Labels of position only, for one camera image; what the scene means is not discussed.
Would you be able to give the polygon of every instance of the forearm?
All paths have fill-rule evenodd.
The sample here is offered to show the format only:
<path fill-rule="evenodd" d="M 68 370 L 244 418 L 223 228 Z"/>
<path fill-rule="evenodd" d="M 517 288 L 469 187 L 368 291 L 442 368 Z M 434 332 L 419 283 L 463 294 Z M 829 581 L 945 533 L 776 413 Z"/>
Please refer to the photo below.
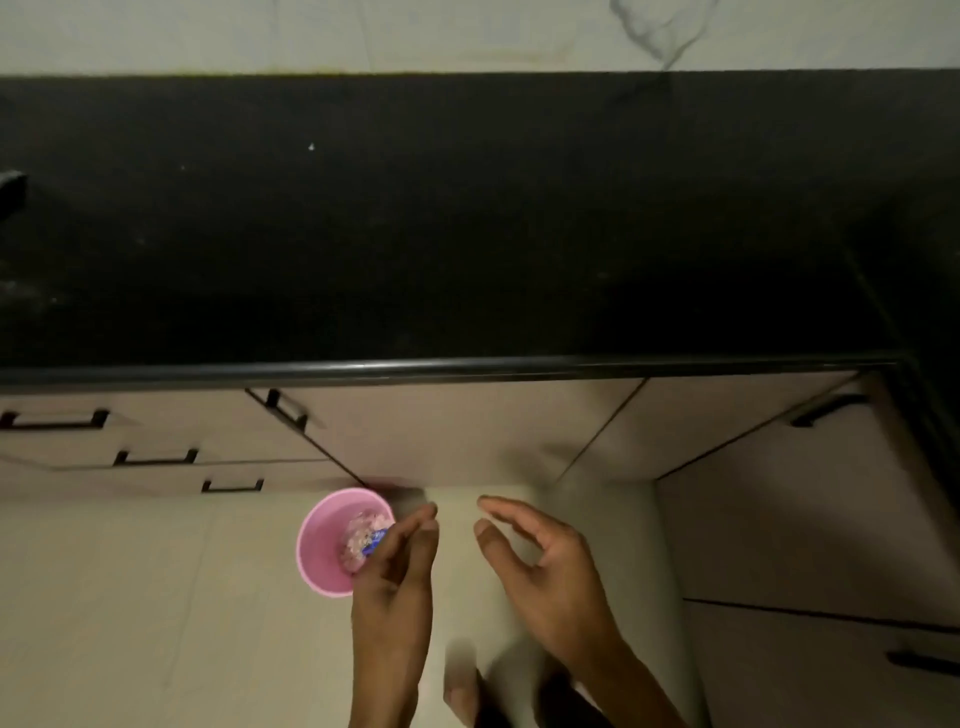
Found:
<path fill-rule="evenodd" d="M 348 728 L 407 728 L 417 709 L 416 699 L 407 706 L 398 706 L 396 701 L 385 698 L 354 689 Z"/>
<path fill-rule="evenodd" d="M 657 678 L 622 640 L 571 667 L 615 728 L 684 728 Z"/>

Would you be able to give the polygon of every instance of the wall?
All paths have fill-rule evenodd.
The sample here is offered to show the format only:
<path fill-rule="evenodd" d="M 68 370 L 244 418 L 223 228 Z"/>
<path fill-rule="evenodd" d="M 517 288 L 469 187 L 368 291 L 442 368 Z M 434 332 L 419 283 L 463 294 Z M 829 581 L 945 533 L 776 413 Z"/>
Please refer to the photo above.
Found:
<path fill-rule="evenodd" d="M 6 0 L 0 75 L 960 65 L 953 0 Z"/>

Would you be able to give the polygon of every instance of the countertop edge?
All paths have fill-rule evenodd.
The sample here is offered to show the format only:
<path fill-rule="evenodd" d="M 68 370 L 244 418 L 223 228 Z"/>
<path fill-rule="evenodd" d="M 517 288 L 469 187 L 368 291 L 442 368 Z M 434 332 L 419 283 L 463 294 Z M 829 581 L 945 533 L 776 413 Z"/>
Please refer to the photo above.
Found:
<path fill-rule="evenodd" d="M 540 355 L 0 369 L 0 392 L 389 384 L 818 372 L 901 362 L 896 349 L 776 355 Z"/>

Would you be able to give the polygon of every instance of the right hand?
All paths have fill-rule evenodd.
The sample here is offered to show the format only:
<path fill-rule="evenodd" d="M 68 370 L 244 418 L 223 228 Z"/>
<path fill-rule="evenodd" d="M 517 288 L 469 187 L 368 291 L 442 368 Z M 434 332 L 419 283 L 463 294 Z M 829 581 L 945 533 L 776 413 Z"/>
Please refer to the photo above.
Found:
<path fill-rule="evenodd" d="M 519 500 L 483 496 L 477 503 L 543 549 L 530 566 L 493 523 L 480 519 L 473 527 L 514 609 L 547 652 L 579 679 L 583 671 L 613 667 L 624 654 L 633 657 L 613 620 L 587 541 L 576 529 Z"/>

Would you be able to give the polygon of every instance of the pink plastic cup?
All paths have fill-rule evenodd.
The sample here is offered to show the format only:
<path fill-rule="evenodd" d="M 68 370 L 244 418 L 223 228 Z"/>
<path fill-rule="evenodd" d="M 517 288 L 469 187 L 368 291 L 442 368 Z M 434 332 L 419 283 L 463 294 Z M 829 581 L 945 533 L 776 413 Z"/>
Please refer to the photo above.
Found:
<path fill-rule="evenodd" d="M 353 594 L 353 577 L 340 565 L 340 549 L 350 520 L 370 511 L 395 520 L 390 504 L 366 488 L 331 493 L 303 520 L 297 537 L 297 568 L 314 592 L 334 597 Z"/>

